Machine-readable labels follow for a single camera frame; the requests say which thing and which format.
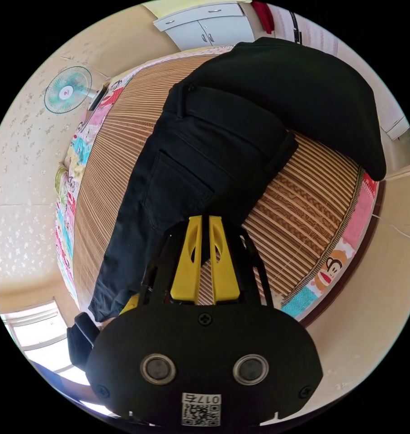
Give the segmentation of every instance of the colorful bedsheet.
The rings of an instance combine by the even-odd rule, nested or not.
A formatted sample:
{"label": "colorful bedsheet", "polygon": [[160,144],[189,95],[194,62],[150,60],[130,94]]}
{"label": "colorful bedsheet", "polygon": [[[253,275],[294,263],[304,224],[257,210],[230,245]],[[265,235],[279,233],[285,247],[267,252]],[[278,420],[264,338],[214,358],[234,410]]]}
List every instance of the colorful bedsheet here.
{"label": "colorful bedsheet", "polygon": [[324,258],[320,270],[297,294],[282,307],[282,311],[301,319],[307,309],[326,295],[339,280],[355,256],[370,222],[378,191],[378,182],[364,174],[354,212],[332,252]]}
{"label": "colorful bedsheet", "polygon": [[[148,62],[134,69],[125,77],[115,81],[109,87],[106,96],[93,112],[89,121],[84,124],[85,114],[80,122],[69,147],[64,168],[60,175],[60,188],[57,200],[56,237],[59,268],[63,274],[66,285],[74,299],[77,300],[72,259],[74,249],[74,222],[75,207],[80,190],[81,179],[92,150],[95,138],[101,129],[107,114],[130,79],[142,69],[165,62],[171,59],[190,57],[195,55],[224,53],[232,47],[218,47],[209,49],[191,50],[166,56]],[[327,294],[339,280],[354,257],[364,236],[364,231],[370,221],[372,209],[375,204],[378,183],[373,182],[368,175],[364,175],[360,195],[355,210],[347,222],[345,231],[338,240],[332,252],[322,258],[317,264],[314,278],[305,283],[301,290],[296,291],[294,297],[284,303],[282,310],[295,318],[301,318],[303,313],[315,302]]]}

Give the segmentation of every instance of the bed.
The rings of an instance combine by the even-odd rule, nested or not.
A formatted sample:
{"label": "bed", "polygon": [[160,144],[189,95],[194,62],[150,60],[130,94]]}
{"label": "bed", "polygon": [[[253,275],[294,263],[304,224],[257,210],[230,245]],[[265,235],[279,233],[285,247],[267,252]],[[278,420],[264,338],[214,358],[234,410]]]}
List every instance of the bed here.
{"label": "bed", "polygon": [[[81,310],[92,298],[130,173],[169,89],[231,48],[148,62],[113,80],[88,122],[80,122],[59,169],[63,189],[56,235],[59,267]],[[298,150],[244,227],[265,263],[278,307],[306,323],[338,294],[359,263],[384,183],[372,181],[349,158],[294,133]],[[202,270],[199,302],[212,303],[209,264]]]}

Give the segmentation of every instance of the floral wallpaper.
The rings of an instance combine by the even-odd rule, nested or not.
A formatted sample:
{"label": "floral wallpaper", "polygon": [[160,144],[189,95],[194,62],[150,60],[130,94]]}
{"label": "floral wallpaper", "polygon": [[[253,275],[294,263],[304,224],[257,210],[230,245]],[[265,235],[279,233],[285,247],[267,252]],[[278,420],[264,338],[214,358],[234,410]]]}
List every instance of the floral wallpaper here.
{"label": "floral wallpaper", "polygon": [[[45,109],[51,80],[74,61],[49,58],[30,78],[0,126],[0,288],[49,274],[56,263],[54,177],[83,111]],[[96,86],[105,76],[92,72]]]}
{"label": "floral wallpaper", "polygon": [[98,90],[109,77],[177,52],[154,20],[139,5],[85,29],[38,68],[6,113],[0,126],[0,291],[57,268],[54,178],[87,107],[52,114],[43,103],[46,87],[60,71],[85,66]]}

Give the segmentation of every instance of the jeans back pocket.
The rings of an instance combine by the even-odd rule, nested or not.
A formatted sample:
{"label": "jeans back pocket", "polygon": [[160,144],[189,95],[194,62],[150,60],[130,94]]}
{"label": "jeans back pocket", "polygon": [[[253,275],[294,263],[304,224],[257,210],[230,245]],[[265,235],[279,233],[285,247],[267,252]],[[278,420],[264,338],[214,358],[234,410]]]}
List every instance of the jeans back pocket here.
{"label": "jeans back pocket", "polygon": [[152,227],[164,232],[203,213],[213,190],[186,167],[159,151],[141,201]]}

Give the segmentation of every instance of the bamboo mat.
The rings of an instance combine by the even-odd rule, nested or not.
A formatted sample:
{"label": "bamboo mat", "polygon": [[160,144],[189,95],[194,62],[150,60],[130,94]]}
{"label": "bamboo mat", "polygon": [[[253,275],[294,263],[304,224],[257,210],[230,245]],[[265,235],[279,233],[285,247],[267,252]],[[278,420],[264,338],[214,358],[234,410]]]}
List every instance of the bamboo mat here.
{"label": "bamboo mat", "polygon": [[[73,254],[78,300],[86,308],[135,162],[171,86],[215,55],[170,60],[137,73],[107,115],[77,201]],[[358,199],[363,171],[350,159],[296,134],[299,148],[245,221],[271,289],[285,302],[323,265]],[[204,265],[199,301],[212,303]]]}

